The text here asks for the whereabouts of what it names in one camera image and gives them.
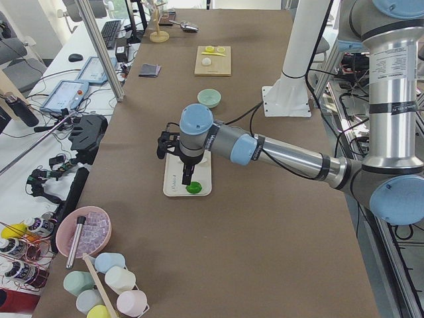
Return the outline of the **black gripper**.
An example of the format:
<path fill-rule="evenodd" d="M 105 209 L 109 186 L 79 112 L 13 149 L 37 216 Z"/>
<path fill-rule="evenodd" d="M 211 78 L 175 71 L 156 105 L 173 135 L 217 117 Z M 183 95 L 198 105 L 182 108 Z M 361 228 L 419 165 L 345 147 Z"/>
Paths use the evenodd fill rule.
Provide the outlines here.
<path fill-rule="evenodd" d="M 193 164 L 184 164 L 183 166 L 183 176 L 182 176 L 182 184 L 190 185 L 192 174 L 194 173 L 195 165 Z"/>

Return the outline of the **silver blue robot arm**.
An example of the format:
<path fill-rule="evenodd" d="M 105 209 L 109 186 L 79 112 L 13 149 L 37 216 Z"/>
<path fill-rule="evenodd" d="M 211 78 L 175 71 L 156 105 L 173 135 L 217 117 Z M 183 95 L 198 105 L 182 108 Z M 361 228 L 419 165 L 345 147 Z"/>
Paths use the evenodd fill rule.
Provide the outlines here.
<path fill-rule="evenodd" d="M 343 1 L 339 36 L 358 40 L 369 61 L 369 151 L 363 160 L 333 158 L 230 127 L 204 105 L 187 106 L 176 152 L 190 183 L 205 151 L 247 165 L 269 160 L 351 195 L 393 225 L 423 218 L 423 162 L 415 155 L 417 42 L 423 36 L 422 1 Z"/>

